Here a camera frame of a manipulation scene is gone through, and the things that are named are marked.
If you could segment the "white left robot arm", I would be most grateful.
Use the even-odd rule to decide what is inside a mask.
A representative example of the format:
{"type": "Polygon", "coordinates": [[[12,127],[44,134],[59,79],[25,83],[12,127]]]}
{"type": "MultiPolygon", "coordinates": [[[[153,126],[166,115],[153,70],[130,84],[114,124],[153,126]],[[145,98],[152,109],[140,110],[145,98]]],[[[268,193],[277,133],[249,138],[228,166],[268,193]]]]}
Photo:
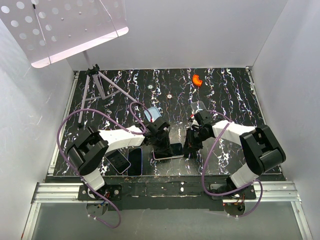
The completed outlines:
{"type": "Polygon", "coordinates": [[[89,185],[89,194],[95,200],[106,196],[105,181],[99,171],[99,165],[106,154],[126,147],[151,145],[154,155],[161,158],[173,156],[169,128],[170,124],[163,117],[144,121],[128,128],[116,130],[97,130],[87,127],[69,144],[65,150],[67,160],[76,172],[89,185]]]}

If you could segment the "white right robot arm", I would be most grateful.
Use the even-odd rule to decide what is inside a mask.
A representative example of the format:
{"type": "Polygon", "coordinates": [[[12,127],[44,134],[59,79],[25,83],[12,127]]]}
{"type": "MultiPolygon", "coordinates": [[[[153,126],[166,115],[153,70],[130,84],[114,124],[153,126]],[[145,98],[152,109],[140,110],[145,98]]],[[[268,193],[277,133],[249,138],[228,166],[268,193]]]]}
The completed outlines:
{"type": "Polygon", "coordinates": [[[245,164],[226,179],[226,185],[215,191],[204,188],[209,196],[237,199],[258,177],[286,161],[286,154],[268,125],[245,126],[230,118],[214,119],[212,111],[201,109],[192,116],[186,130],[183,153],[189,155],[203,148],[203,142],[224,139],[241,146],[245,164]]]}

